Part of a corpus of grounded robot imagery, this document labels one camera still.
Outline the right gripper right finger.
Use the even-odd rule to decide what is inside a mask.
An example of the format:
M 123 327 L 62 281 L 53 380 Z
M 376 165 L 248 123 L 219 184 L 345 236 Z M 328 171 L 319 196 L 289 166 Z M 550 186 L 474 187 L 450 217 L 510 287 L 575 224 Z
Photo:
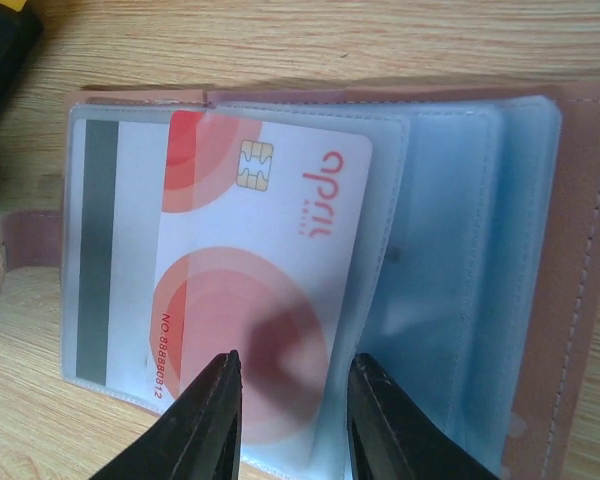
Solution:
M 493 480 L 447 437 L 368 353 L 352 360 L 347 420 L 355 479 Z

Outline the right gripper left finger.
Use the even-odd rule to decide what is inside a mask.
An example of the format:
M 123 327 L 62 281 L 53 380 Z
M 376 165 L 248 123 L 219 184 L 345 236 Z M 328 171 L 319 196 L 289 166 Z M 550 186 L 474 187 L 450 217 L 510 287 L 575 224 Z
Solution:
M 216 355 L 99 479 L 237 479 L 242 420 L 237 351 Z

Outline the black bin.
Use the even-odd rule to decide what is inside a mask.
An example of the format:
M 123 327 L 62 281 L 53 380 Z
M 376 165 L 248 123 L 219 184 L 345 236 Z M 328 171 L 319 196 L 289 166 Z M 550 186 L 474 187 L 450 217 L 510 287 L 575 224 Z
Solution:
M 0 108 L 43 30 L 30 1 L 0 1 Z

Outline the red white card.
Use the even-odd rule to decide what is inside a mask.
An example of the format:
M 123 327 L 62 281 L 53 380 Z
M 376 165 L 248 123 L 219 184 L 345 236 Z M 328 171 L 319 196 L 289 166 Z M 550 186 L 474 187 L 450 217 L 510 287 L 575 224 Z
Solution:
M 246 443 L 311 424 L 371 158 L 360 134 L 172 115 L 149 336 L 156 398 L 178 397 L 216 354 L 235 350 Z

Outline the white card with stripe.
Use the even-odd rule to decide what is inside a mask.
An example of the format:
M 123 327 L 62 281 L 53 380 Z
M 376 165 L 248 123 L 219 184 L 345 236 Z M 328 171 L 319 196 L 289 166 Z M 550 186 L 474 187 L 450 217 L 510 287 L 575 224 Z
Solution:
M 149 323 L 168 125 L 79 119 L 71 154 L 67 267 L 76 320 L 75 374 L 129 395 L 148 395 Z

